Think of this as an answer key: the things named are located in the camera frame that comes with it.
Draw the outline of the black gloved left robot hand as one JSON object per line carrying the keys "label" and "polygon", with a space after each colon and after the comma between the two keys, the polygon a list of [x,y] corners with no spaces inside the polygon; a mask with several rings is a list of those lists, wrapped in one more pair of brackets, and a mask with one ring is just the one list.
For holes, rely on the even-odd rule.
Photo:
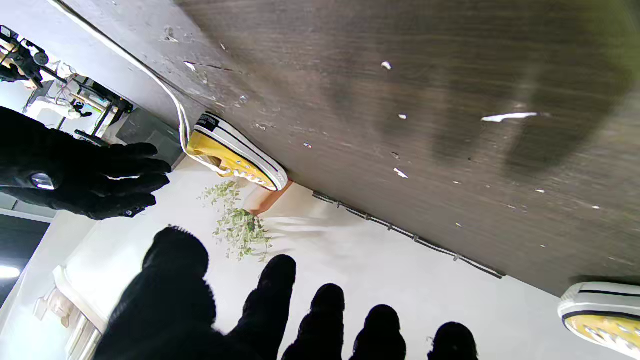
{"label": "black gloved left robot hand", "polygon": [[[217,306],[205,281],[210,264],[202,242],[183,228],[154,237],[141,271],[122,293],[94,351],[94,360],[278,360],[290,317],[297,263],[273,257],[229,333],[214,329]],[[324,284],[302,319],[297,338],[281,360],[342,360],[345,293]],[[373,307],[357,335],[350,360],[405,360],[398,313]],[[433,338],[427,360],[478,360],[473,333],[447,322]]]}

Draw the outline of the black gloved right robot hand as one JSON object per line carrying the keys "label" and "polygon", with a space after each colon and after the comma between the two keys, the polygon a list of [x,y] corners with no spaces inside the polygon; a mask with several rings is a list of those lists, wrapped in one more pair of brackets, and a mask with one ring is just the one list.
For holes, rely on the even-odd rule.
{"label": "black gloved right robot hand", "polygon": [[96,221],[133,218],[170,182],[153,144],[97,146],[6,107],[0,125],[1,191],[19,201]]}

